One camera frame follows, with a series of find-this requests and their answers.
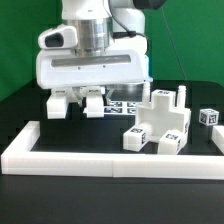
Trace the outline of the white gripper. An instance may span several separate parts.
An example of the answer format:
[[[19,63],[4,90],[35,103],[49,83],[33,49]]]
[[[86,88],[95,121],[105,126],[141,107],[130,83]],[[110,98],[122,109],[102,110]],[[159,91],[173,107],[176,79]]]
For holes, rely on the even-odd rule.
[[[91,56],[76,53],[79,43],[77,30],[68,25],[59,25],[39,36],[36,77],[42,89],[133,84],[149,79],[144,37],[112,40]],[[105,98],[110,99],[114,91],[114,86],[107,86]],[[81,106],[82,101],[80,89],[73,88],[72,102]]]

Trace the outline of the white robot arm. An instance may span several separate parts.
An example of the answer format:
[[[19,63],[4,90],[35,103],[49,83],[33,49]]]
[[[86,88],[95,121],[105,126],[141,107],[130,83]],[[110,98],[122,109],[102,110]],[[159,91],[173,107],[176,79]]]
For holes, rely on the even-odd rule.
[[[38,37],[37,83],[50,105],[109,85],[149,82],[144,9],[167,0],[62,0],[62,23]]]

